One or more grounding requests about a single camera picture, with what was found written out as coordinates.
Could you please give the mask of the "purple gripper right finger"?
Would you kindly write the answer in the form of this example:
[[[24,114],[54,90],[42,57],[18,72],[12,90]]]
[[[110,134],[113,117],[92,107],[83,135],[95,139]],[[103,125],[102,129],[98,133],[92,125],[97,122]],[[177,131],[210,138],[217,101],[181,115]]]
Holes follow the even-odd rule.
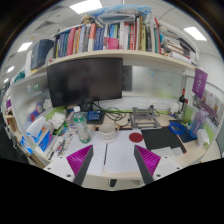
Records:
[[[154,181],[153,174],[161,157],[141,146],[134,146],[134,156],[137,161],[143,182],[148,185]]]

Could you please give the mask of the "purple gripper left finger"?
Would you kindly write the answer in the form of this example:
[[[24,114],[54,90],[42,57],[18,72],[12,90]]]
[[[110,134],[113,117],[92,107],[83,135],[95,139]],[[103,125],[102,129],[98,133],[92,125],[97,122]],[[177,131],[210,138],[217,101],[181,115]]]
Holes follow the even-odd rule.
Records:
[[[78,186],[82,185],[92,157],[93,157],[92,145],[86,146],[66,157],[75,175],[73,182],[76,185]]]

